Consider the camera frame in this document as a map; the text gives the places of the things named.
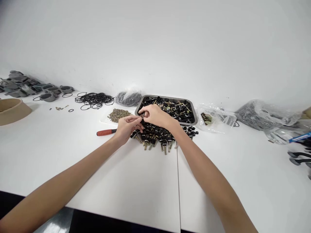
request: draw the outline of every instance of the person's right hand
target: person's right hand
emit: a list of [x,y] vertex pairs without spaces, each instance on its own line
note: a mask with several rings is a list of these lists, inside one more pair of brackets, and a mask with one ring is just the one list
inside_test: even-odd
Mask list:
[[178,121],[171,117],[166,112],[162,111],[158,105],[148,105],[139,110],[139,114],[144,114],[144,121],[156,126],[168,129],[169,126],[179,125]]

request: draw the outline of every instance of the pile of small nuts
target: pile of small nuts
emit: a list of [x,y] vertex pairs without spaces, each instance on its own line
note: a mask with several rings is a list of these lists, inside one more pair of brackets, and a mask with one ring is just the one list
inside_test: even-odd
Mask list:
[[112,113],[107,116],[112,122],[118,123],[120,118],[127,117],[132,115],[127,110],[117,109],[115,108]]

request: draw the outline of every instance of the screwdriver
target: screwdriver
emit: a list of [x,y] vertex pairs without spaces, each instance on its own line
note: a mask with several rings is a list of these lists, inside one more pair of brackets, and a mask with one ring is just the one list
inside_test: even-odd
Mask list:
[[96,133],[97,136],[105,136],[105,135],[109,135],[109,134],[113,134],[117,131],[117,129],[105,129],[102,131],[98,131]]

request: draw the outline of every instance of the plastic bag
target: plastic bag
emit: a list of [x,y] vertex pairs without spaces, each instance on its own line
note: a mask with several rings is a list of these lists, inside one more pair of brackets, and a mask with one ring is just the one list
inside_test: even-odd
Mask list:
[[137,106],[142,98],[140,90],[129,89],[121,91],[116,96],[116,103],[124,107]]
[[291,126],[301,117],[301,112],[291,112],[261,100],[251,100],[236,113],[237,119],[257,130],[272,130],[283,125]]
[[[206,125],[202,118],[202,113],[211,116],[211,123]],[[198,124],[197,127],[203,131],[225,133],[232,128],[236,122],[236,116],[232,112],[218,108],[214,104],[200,104],[197,111]]]

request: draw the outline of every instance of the bag of black beads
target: bag of black beads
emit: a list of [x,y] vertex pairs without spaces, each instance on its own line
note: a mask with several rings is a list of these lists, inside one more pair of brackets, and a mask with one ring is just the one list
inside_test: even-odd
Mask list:
[[141,98],[142,94],[140,90],[129,89],[117,94],[116,103],[124,107],[134,107],[138,105]]

